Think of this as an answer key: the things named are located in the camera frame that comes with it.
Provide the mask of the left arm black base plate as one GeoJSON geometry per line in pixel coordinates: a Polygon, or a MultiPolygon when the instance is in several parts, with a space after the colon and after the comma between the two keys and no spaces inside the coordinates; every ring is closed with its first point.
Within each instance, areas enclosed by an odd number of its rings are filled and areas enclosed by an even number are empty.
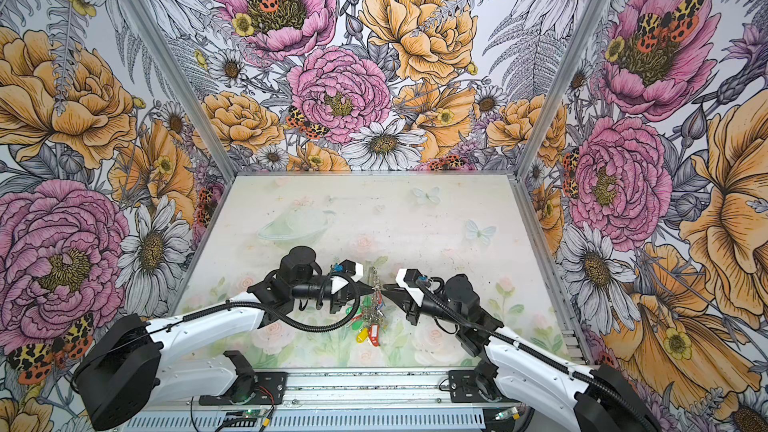
{"type": "Polygon", "coordinates": [[[202,406],[280,405],[283,403],[287,378],[286,372],[240,374],[223,394],[203,395],[198,403],[202,406]]]}

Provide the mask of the metal key organizer plate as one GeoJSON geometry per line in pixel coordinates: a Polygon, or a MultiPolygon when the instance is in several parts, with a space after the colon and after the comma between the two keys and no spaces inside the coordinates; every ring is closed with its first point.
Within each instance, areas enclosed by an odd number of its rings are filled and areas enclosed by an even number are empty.
{"type": "Polygon", "coordinates": [[[384,302],[384,296],[382,293],[383,284],[375,266],[372,266],[369,269],[367,275],[367,284],[373,289],[373,292],[365,297],[365,319],[369,325],[382,326],[386,323],[386,304],[384,302]]]}

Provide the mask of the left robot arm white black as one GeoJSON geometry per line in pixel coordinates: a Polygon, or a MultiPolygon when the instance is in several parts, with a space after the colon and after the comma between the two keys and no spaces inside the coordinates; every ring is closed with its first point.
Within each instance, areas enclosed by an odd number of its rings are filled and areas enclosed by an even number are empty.
{"type": "Polygon", "coordinates": [[[241,353],[227,351],[221,360],[184,367],[178,361],[275,322],[317,334],[342,328],[374,292],[363,276],[363,265],[352,260],[323,273],[315,251],[296,246],[261,281],[215,305],[159,319],[120,318],[88,350],[71,385],[97,431],[128,422],[150,404],[187,396],[247,401],[255,392],[255,374],[241,353]]]}

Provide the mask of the bunch of coloured key tags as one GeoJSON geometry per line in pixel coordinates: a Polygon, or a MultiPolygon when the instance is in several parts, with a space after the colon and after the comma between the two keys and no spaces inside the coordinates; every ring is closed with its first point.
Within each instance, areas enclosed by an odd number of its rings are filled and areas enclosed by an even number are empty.
{"type": "Polygon", "coordinates": [[[365,298],[351,322],[351,328],[355,332],[355,341],[358,344],[369,343],[373,347],[379,347],[381,345],[381,331],[385,324],[379,326],[367,323],[364,315],[364,301],[365,298]]]}

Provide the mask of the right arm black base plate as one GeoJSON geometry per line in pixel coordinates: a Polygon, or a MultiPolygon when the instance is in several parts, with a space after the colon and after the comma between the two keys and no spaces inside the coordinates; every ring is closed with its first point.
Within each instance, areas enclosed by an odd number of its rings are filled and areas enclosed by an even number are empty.
{"type": "Polygon", "coordinates": [[[504,399],[498,388],[475,370],[449,370],[447,379],[452,403],[497,403],[504,399]]]}

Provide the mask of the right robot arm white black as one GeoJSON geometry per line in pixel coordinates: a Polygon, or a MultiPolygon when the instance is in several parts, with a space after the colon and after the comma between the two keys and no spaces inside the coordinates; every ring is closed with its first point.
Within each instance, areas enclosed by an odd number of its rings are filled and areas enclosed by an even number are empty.
{"type": "Polygon", "coordinates": [[[569,431],[661,428],[616,368],[577,364],[523,339],[482,307],[464,274],[442,280],[401,269],[382,293],[412,325],[423,316],[455,324],[462,348],[480,360],[477,388],[490,401],[520,401],[569,431]]]}

